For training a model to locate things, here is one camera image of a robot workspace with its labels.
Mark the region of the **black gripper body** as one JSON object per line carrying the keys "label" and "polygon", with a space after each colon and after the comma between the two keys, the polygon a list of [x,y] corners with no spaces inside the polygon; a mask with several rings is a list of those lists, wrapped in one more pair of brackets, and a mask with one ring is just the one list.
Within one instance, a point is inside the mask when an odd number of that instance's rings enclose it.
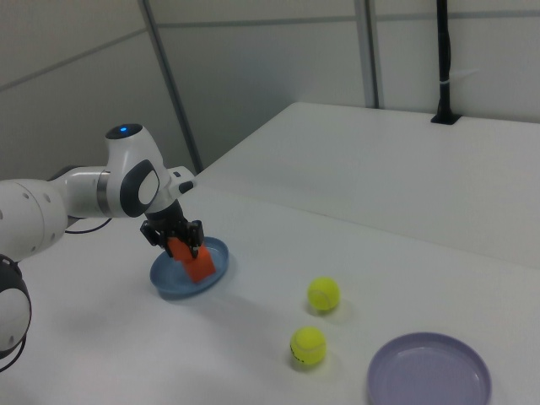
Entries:
{"label": "black gripper body", "polygon": [[173,202],[169,207],[145,214],[146,221],[149,221],[157,230],[167,230],[171,237],[179,239],[186,238],[186,223],[188,222],[183,215],[179,202]]}

